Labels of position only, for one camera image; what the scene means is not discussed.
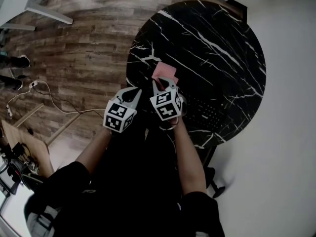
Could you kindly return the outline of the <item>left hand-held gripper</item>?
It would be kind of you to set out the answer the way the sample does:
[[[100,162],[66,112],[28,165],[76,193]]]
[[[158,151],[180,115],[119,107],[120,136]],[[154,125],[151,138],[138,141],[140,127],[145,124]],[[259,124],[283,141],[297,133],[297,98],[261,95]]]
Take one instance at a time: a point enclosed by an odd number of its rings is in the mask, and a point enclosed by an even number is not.
[[[135,110],[142,95],[142,89],[127,87],[119,90],[114,100],[110,100],[104,112],[103,126],[117,133],[126,130],[136,116]],[[122,101],[131,101],[130,107]]]

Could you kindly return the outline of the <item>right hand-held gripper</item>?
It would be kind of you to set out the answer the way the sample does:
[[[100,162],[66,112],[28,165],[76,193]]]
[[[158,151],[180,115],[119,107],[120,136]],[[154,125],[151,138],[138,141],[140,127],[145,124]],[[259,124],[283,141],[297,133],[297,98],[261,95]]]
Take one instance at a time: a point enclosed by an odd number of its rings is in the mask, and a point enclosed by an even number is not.
[[[160,90],[165,91],[159,93],[158,84],[153,80],[153,94],[150,102],[162,121],[177,118],[183,114],[184,98],[178,93],[176,83],[173,79],[167,77],[159,77]]]

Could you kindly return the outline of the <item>pink cloth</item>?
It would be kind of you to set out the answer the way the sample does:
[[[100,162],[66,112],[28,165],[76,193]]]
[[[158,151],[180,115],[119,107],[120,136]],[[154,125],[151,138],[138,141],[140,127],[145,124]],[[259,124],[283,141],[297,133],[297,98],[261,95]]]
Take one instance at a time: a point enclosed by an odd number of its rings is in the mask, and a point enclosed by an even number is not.
[[[158,62],[154,72],[152,74],[152,79],[156,81],[158,84],[159,90],[166,89],[167,86],[163,86],[163,84],[158,80],[158,77],[165,77],[168,79],[172,79],[175,84],[178,83],[178,78],[175,76],[177,69],[171,65],[168,65],[163,62]]]

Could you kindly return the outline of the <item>black keyboard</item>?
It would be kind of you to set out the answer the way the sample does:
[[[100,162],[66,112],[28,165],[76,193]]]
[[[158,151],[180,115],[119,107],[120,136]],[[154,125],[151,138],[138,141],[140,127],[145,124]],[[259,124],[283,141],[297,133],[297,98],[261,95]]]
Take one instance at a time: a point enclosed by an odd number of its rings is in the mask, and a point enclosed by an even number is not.
[[[217,132],[226,119],[221,103],[214,98],[183,94],[186,100],[184,123],[199,130]]]

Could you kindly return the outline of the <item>person's left forearm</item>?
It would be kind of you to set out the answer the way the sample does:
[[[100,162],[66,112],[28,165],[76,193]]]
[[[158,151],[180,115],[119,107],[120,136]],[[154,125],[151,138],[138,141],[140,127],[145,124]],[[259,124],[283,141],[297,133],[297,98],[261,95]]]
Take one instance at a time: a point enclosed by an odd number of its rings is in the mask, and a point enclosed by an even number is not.
[[[76,158],[76,162],[81,163],[87,171],[92,174],[107,149],[111,137],[110,130],[102,127],[82,153]]]

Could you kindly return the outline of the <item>person's right forearm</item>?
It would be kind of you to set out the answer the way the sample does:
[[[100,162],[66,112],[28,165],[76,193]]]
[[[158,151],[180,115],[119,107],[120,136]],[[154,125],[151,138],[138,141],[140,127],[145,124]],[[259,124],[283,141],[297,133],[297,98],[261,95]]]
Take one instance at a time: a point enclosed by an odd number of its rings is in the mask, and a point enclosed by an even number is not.
[[[183,194],[186,195],[192,192],[207,193],[203,165],[181,117],[178,118],[178,123],[173,131]]]

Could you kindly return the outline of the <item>person's black clothing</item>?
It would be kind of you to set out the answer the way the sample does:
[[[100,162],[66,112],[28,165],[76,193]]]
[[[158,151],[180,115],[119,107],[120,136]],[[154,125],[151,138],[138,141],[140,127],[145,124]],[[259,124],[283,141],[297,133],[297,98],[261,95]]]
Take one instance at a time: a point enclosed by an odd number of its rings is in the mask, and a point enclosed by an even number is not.
[[[217,201],[183,194],[174,136],[140,121],[111,136],[92,174],[76,160],[60,168],[28,199],[25,217],[61,208],[53,237],[225,237]]]

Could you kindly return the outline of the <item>light wooden table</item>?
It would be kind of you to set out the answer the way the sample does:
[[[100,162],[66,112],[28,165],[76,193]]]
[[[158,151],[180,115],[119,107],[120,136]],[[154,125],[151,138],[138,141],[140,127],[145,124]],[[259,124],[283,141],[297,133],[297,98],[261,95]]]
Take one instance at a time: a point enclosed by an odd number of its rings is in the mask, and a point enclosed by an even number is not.
[[[39,175],[48,178],[54,173],[54,169],[50,160],[48,146],[54,142],[54,140],[61,135],[66,128],[68,128],[72,123],[74,123],[79,117],[80,113],[75,114],[70,120],[68,120],[61,128],[59,128],[47,141],[38,139],[27,132],[19,129],[31,115],[44,106],[43,103],[37,105],[32,110],[27,112],[14,124],[9,124],[5,120],[1,121],[2,127],[4,129],[4,134],[8,140],[11,147],[14,147],[17,143],[25,144],[30,152],[31,157],[33,157],[39,164]]]

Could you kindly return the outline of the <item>black office chair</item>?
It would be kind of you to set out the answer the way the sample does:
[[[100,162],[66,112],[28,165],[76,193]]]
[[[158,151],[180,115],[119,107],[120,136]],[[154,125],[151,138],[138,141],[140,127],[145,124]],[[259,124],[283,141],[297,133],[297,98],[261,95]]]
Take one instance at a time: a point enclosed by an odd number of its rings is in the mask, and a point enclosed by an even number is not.
[[[206,179],[206,187],[212,187],[214,190],[214,195],[212,198],[218,198],[226,189],[225,186],[218,187],[214,182],[215,177],[215,169],[213,167],[205,167],[204,168],[205,179]]]

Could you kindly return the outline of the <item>dark framed screen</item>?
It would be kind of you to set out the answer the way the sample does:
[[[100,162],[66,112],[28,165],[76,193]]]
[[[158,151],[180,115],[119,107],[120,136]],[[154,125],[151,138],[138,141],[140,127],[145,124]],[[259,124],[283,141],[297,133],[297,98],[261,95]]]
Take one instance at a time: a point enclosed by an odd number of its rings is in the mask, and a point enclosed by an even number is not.
[[[16,181],[11,187],[9,187],[5,181],[0,178],[0,191],[6,198],[9,198],[11,195],[16,195],[19,184],[20,181]]]

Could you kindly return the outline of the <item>grey strapped bag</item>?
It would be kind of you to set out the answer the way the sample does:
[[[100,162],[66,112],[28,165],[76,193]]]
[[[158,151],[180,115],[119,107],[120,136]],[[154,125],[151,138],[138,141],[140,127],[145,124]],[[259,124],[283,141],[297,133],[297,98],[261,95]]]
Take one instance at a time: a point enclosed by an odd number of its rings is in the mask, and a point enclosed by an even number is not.
[[[43,213],[31,212],[26,216],[27,228],[31,237],[53,237],[55,234],[54,221],[61,208],[47,206]]]

